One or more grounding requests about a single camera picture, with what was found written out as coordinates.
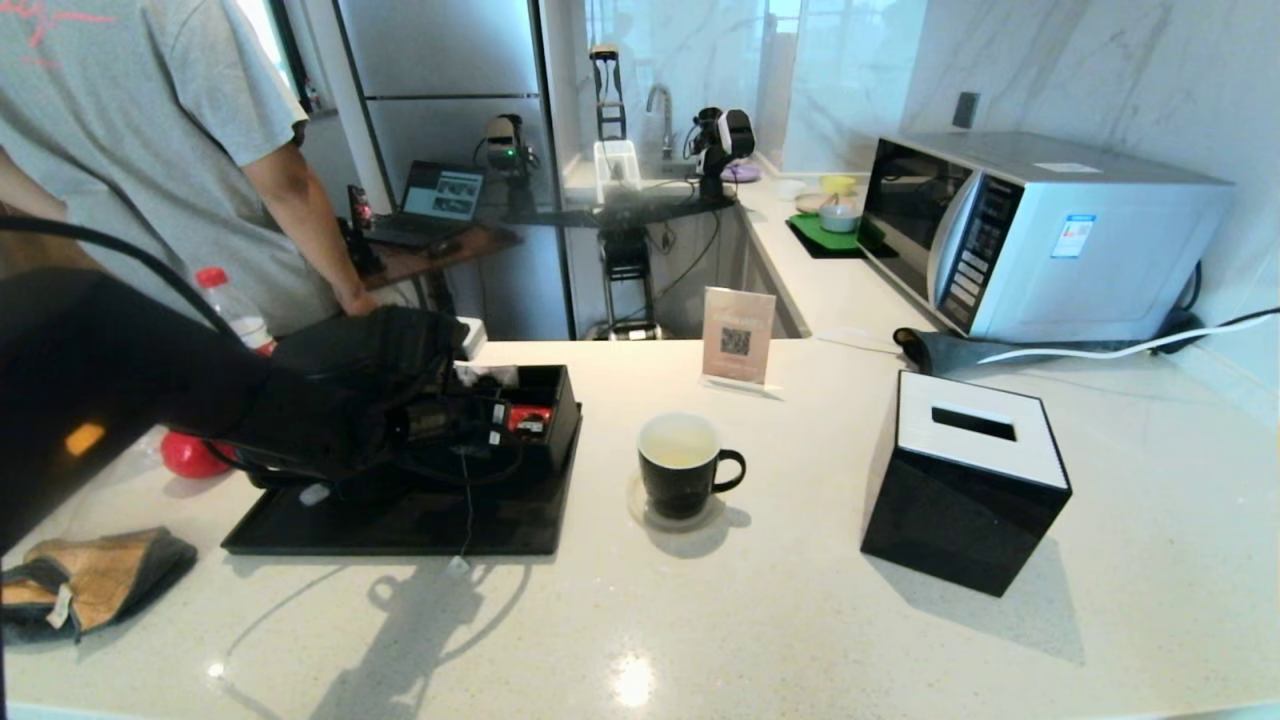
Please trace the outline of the beige round coaster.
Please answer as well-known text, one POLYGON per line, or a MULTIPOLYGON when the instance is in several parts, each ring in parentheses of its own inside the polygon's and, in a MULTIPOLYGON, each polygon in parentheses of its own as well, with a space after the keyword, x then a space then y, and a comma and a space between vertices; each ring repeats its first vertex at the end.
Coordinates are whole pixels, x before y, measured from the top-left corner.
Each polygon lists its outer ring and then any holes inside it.
POLYGON ((690 518, 672 519, 660 515, 650 500, 639 470, 628 477, 626 489, 627 509, 632 519, 646 530, 666 534, 687 534, 708 528, 726 510, 726 502, 712 496, 703 510, 690 518))

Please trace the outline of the grey tea bag with string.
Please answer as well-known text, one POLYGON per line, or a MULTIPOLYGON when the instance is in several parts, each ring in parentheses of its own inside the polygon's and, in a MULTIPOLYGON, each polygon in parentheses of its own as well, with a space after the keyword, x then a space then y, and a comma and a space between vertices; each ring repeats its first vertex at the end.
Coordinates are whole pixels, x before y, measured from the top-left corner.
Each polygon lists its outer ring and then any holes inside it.
POLYGON ((452 577, 462 577, 471 573, 471 565, 468 562, 468 551, 474 539, 474 519, 475 519, 475 506, 474 506, 474 488, 468 465, 468 455, 465 451, 460 451, 460 466, 461 466, 461 486, 463 487, 463 496, 466 502, 466 523, 465 534, 460 544, 458 551, 451 559, 447 565, 447 571, 452 577))

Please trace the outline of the black pedestal table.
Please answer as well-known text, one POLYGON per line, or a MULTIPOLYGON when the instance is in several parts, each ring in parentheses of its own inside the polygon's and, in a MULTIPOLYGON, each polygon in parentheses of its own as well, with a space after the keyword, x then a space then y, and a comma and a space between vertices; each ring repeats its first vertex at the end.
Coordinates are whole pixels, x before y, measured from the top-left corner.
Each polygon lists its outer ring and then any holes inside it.
POLYGON ((591 340, 631 341, 664 340, 669 334, 657 319, 659 301, 691 274, 692 269, 714 247, 721 234, 721 213, 739 204, 735 196, 721 195, 704 199, 698 187, 691 193, 675 196, 660 193, 654 184, 644 190, 618 190, 605 200, 590 208, 571 210, 540 210, 534 205, 520 206, 515 201, 502 215, 512 225, 549 225, 558 228, 584 228, 596 232, 603 292, 605 300, 605 323, 591 340), (675 281, 657 292, 652 277, 652 234, 650 225, 667 225, 672 220, 710 213, 716 225, 712 237, 695 256, 686 270, 675 281), (614 306, 614 286, 637 281, 643 288, 643 304, 630 313, 617 313, 614 306))

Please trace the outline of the black electric kettle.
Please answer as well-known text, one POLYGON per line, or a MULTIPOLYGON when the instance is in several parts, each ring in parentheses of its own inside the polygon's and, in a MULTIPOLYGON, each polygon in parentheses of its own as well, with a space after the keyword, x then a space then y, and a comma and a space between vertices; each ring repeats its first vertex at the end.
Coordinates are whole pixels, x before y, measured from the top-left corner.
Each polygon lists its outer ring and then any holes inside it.
POLYGON ((392 465, 390 409, 436 382, 398 380, 380 369, 375 313, 319 322, 276 346, 271 364, 289 383, 269 387, 269 413, 255 415, 252 428, 289 433, 294 443, 273 450, 233 439, 228 447, 257 487, 342 493, 392 465))

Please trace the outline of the red ball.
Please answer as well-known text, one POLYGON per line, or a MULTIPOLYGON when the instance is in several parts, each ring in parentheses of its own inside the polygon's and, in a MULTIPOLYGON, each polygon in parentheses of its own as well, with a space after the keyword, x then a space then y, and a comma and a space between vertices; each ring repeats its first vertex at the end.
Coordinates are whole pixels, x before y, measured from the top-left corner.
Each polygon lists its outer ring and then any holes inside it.
POLYGON ((201 438, 166 430, 160 442, 165 469, 184 479, 209 479, 230 470, 230 464, 210 451, 201 438))

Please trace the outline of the black compartment organizer box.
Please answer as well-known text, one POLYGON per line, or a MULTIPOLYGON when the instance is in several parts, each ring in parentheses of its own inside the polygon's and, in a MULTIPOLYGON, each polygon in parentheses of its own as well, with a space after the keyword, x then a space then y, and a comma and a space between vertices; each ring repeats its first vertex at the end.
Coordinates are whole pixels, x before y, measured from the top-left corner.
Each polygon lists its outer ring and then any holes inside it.
MULTIPOLYGON (((471 389, 481 398, 503 398, 513 404, 547 405, 553 418, 544 436, 520 436, 522 451, 506 451, 520 457, 512 471, 535 479, 557 477, 570 460, 573 437, 581 420, 581 404, 576 398, 570 369, 564 365, 515 365, 520 369, 518 388, 485 387, 471 389)), ((463 387, 454 377, 449 387, 463 387)), ((484 427, 506 427, 508 423, 483 423, 484 427)))

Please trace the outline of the black tissue box white lid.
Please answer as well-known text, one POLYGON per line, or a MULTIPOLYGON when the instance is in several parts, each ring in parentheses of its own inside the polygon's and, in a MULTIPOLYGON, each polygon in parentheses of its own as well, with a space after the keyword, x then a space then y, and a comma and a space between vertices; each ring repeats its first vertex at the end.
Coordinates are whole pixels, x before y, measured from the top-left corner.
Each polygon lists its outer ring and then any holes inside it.
POLYGON ((900 372, 870 456, 860 550, 1001 597, 1071 497, 1039 398, 900 372))

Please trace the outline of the window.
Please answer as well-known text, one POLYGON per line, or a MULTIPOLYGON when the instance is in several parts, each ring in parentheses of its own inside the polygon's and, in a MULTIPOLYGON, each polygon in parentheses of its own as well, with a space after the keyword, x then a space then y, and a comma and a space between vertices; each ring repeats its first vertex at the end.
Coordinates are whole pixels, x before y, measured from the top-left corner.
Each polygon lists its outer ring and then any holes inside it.
POLYGON ((236 4, 250 19, 259 42, 288 88, 310 114, 315 105, 285 0, 236 0, 236 4))

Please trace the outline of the person's right forearm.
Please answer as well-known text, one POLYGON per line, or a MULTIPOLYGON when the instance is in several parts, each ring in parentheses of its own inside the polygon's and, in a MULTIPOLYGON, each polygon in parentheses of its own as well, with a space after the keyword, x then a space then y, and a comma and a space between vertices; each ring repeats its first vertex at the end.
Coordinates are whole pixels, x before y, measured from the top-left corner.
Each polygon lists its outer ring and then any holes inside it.
POLYGON ((369 291, 349 259, 323 182, 298 147, 285 143, 242 172, 338 304, 340 293, 369 291))

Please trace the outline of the brown and black cloth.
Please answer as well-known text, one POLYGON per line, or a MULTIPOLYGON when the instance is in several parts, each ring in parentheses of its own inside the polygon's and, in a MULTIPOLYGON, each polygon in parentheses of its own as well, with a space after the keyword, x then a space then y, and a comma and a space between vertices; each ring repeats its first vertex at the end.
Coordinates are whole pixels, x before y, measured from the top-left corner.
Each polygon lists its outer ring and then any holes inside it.
POLYGON ((165 527, 42 541, 0 575, 0 638, 78 643, 159 601, 197 561, 198 550, 165 527))

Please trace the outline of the red-capped water bottle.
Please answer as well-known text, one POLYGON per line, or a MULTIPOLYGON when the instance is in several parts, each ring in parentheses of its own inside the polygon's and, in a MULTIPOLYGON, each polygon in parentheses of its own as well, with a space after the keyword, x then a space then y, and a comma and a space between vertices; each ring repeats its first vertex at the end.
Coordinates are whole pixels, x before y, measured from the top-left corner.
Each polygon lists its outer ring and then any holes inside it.
POLYGON ((206 301, 237 333, 239 340, 256 354, 271 356, 276 347, 273 333, 260 307, 230 283, 220 266, 206 266, 195 273, 195 281, 206 301))

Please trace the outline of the chrome sink faucet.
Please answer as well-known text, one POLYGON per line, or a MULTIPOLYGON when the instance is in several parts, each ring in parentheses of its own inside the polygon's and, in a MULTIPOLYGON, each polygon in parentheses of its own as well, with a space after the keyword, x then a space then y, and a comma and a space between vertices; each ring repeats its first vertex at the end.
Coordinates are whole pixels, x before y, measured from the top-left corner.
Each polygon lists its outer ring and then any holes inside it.
POLYGON ((646 96, 645 101, 646 114, 658 114, 660 117, 660 143, 658 145, 660 159, 663 161, 669 161, 675 155, 675 128, 673 128, 673 108, 672 108, 672 95, 669 87, 662 82, 654 82, 646 96))

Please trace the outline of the black mug white inside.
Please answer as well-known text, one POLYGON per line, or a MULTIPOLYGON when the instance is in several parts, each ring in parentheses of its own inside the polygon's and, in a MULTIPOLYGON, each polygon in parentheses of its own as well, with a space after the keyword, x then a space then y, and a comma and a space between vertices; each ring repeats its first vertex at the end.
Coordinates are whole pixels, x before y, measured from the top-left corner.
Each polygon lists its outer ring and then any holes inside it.
POLYGON ((748 474, 745 456, 724 447, 704 416, 666 413, 646 421, 636 438, 640 477, 660 518, 695 518, 714 495, 736 489, 748 474))

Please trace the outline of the open laptop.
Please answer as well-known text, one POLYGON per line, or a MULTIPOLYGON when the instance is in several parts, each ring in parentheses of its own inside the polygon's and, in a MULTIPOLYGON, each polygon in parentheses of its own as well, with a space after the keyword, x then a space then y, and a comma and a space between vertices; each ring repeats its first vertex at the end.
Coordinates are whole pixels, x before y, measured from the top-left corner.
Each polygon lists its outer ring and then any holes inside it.
POLYGON ((428 249, 475 225, 485 176, 475 167, 413 161, 399 210, 376 217, 365 237, 407 249, 428 249))

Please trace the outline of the brown wooden desk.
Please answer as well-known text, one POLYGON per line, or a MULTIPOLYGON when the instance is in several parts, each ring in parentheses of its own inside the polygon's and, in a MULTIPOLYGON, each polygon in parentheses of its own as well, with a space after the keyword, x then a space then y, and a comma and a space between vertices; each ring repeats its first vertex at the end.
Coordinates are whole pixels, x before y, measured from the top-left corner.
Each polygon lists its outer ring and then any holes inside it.
POLYGON ((484 258, 518 247, 524 240, 506 228, 484 224, 471 225, 448 240, 434 240, 424 246, 384 242, 364 238, 370 263, 360 275, 370 290, 381 290, 410 282, 422 290, 428 306, 438 313, 456 316, 454 297, 445 272, 452 266, 475 263, 484 258))

